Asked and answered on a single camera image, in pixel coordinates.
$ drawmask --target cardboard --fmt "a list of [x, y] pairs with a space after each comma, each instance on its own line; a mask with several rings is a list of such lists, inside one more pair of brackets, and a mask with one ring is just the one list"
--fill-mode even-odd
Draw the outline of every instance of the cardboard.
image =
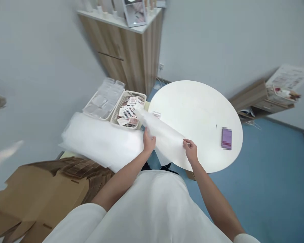
[[196, 180], [195, 175], [192, 171], [189, 171], [189, 170], [185, 170], [185, 171], [186, 171], [188, 179], [191, 179], [191, 180], [194, 180], [194, 181]]
[[4, 242], [42, 242], [75, 207], [90, 202], [113, 176], [91, 160], [65, 158], [20, 166], [0, 191]]

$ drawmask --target white plastic sheet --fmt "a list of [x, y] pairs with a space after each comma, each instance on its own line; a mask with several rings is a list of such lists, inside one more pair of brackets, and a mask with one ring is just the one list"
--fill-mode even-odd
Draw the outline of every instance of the white plastic sheet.
[[62, 133], [61, 147], [82, 154], [113, 172], [119, 171], [143, 150], [143, 131], [112, 125], [75, 113]]
[[135, 110], [135, 114], [142, 124], [148, 127], [149, 134], [156, 137], [155, 152], [160, 164], [167, 165], [172, 162], [181, 168], [192, 171], [183, 147], [185, 136], [143, 109]]

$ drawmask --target white wall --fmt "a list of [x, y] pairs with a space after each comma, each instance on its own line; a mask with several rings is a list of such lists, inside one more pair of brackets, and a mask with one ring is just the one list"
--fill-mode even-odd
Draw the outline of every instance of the white wall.
[[24, 140], [0, 167], [0, 186], [21, 164], [55, 159], [72, 114], [105, 77], [83, 36], [80, 0], [0, 0], [0, 150]]
[[[304, 0], [167, 0], [159, 73], [232, 97], [281, 64], [304, 67]], [[272, 117], [304, 129], [297, 107]]]

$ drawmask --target person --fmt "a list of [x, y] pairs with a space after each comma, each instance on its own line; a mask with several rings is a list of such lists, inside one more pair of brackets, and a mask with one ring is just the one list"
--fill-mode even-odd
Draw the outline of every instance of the person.
[[166, 170], [141, 171], [156, 138], [145, 129], [144, 149], [118, 171], [92, 203], [73, 209], [47, 236], [48, 242], [234, 242], [259, 243], [247, 235], [228, 201], [197, 158], [197, 146], [183, 146], [214, 223], [190, 198], [183, 179]]

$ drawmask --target wooden cabinet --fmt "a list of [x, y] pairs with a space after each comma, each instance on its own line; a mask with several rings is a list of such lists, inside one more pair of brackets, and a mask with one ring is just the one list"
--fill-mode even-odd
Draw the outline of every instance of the wooden cabinet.
[[[294, 104], [284, 105], [268, 100], [265, 79], [254, 82], [229, 99], [229, 101], [237, 111], [242, 123], [294, 108]], [[249, 107], [252, 109], [255, 115], [254, 117], [250, 114], [240, 112]]]
[[125, 20], [108, 14], [78, 11], [94, 49], [111, 78], [126, 84], [125, 89], [149, 94], [159, 65], [162, 9], [148, 16], [148, 24], [128, 28]]

